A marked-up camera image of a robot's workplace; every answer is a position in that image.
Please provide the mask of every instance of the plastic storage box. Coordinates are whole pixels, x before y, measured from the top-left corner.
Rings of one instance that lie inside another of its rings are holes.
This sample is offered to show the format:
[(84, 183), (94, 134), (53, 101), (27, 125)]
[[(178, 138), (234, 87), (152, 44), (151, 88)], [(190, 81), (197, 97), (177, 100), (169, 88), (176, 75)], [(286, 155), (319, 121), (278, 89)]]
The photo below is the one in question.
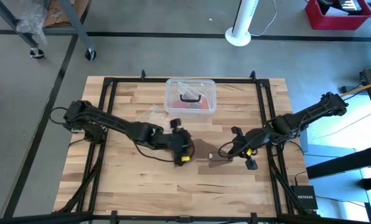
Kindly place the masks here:
[(360, 16), (325, 16), (322, 14), (317, 0), (310, 0), (306, 6), (311, 28), (315, 30), (356, 30), (369, 17), (371, 8), (365, 0), (358, 0), (361, 6)]
[(175, 114), (215, 113), (215, 82), (209, 79), (168, 79), (166, 81), (165, 110)]

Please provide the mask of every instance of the caster wheel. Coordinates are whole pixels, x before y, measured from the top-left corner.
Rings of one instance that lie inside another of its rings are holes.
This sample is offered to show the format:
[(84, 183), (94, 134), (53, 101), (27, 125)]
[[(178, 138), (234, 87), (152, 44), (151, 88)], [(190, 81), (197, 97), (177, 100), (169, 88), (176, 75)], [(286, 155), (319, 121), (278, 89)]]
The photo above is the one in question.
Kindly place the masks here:
[(37, 54), (35, 54), (35, 52), (33, 50), (31, 50), (31, 52), (29, 54), (31, 55), (32, 58), (35, 58), (35, 59), (44, 58), (44, 52), (41, 49), (39, 49), (37, 51)]
[(96, 51), (94, 50), (93, 51), (93, 56), (91, 55), (90, 51), (89, 50), (86, 50), (86, 54), (85, 54), (85, 57), (88, 61), (94, 61), (94, 59), (97, 57), (97, 53)]

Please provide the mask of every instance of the red object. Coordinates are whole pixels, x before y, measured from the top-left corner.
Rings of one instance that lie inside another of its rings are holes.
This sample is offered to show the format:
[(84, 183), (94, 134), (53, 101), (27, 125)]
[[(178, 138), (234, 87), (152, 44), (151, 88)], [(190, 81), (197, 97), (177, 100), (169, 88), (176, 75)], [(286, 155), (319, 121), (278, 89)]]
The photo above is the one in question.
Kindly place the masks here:
[(315, 30), (356, 30), (369, 17), (371, 8), (365, 0), (358, 0), (362, 13), (360, 16), (325, 16), (322, 15), (317, 0), (310, 0), (305, 8), (311, 28)]

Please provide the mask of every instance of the yellow cable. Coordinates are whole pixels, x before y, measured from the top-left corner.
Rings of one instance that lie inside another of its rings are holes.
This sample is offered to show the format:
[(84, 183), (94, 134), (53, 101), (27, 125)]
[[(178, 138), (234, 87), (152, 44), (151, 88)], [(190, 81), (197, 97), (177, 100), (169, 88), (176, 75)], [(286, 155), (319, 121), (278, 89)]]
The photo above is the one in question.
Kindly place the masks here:
[(371, 84), (360, 87), (360, 88), (356, 88), (355, 90), (348, 91), (347, 93), (343, 93), (340, 97), (347, 96), (347, 95), (350, 95), (350, 94), (353, 94), (353, 93), (357, 93), (358, 91), (365, 90), (365, 89), (368, 89), (368, 88), (371, 88)]

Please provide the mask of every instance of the yellow label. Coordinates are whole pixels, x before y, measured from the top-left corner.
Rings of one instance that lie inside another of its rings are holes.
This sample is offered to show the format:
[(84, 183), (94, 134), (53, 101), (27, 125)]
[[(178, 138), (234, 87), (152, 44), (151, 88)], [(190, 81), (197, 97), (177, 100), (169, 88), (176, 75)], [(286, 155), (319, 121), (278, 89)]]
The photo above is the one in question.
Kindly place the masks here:
[(247, 155), (248, 155), (248, 156), (252, 155), (252, 149), (249, 148), (249, 149), (247, 150)]
[(183, 156), (183, 157), (181, 157), (181, 161), (182, 162), (190, 161), (190, 157), (189, 156)]

